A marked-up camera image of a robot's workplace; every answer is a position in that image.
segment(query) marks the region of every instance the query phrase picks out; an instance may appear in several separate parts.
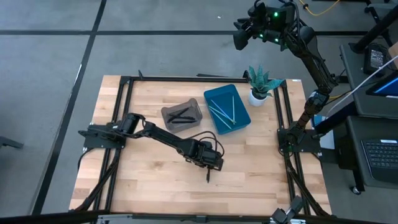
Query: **concrete floor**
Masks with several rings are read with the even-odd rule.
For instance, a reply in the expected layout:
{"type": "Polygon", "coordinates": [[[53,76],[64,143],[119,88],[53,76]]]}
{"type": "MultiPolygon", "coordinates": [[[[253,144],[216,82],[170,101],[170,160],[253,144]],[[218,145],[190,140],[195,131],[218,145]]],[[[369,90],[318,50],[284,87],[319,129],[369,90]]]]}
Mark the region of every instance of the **concrete floor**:
{"type": "MultiPolygon", "coordinates": [[[[0,30],[91,30],[100,2],[0,0],[0,30]]],[[[314,1],[310,8],[320,12],[330,4],[314,1]]],[[[99,30],[233,30],[233,22],[251,5],[247,0],[112,0],[99,30]]],[[[304,10],[300,16],[319,31],[369,30],[374,20],[363,12],[365,6],[339,2],[322,16],[304,10]]],[[[398,40],[397,32],[391,36],[398,40]]],[[[343,69],[338,46],[359,38],[318,38],[330,72],[343,69]]],[[[87,35],[0,35],[0,136],[25,144],[22,150],[0,150],[0,217],[30,212],[87,43],[87,35]]],[[[315,89],[299,59],[260,41],[237,51],[229,35],[96,36],[43,213],[68,210],[83,145],[77,131],[91,121],[103,75],[137,75],[140,69],[144,75],[240,77],[249,65],[260,63],[272,78],[302,79],[306,96],[315,89]]],[[[347,89],[341,85],[334,93],[347,89]]],[[[354,183],[350,172],[326,164],[323,173],[333,214],[387,223],[398,219],[398,191],[366,187],[355,196],[348,190],[354,183]]]]}

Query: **teal plastic tray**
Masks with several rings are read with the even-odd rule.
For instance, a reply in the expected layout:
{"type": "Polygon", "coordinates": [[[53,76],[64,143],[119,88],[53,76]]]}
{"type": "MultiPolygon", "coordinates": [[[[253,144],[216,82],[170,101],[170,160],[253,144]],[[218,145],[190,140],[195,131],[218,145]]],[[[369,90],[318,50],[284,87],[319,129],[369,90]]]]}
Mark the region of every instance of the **teal plastic tray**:
{"type": "Polygon", "coordinates": [[[242,99],[239,96],[239,93],[236,90],[235,85],[233,84],[205,91],[205,101],[207,104],[207,109],[211,114],[211,118],[213,120],[214,125],[216,126],[218,134],[226,134],[230,133],[231,131],[244,128],[251,122],[249,114],[246,111],[246,108],[244,107],[244,104],[242,102],[242,99]],[[212,102],[213,100],[232,119],[233,118],[232,96],[234,96],[236,123],[233,124],[230,120],[228,120],[224,116],[217,114],[221,119],[223,119],[223,121],[226,124],[228,124],[228,126],[231,127],[231,129],[229,129],[227,125],[225,125],[222,121],[220,121],[220,119],[217,116],[215,116],[215,114],[212,111],[210,111],[209,106],[220,111],[220,109],[212,102]]]}

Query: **green leaves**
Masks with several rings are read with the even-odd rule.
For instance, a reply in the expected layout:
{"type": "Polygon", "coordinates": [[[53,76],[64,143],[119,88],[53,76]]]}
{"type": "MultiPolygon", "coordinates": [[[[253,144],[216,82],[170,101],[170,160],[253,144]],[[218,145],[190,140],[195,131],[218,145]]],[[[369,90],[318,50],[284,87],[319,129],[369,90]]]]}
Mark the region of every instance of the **green leaves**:
{"type": "Polygon", "coordinates": [[[249,66],[249,80],[248,82],[253,87],[253,91],[261,97],[272,96],[268,93],[269,90],[277,88],[283,80],[271,80],[268,82],[269,71],[263,74],[262,66],[259,65],[257,74],[252,66],[249,66]]]}

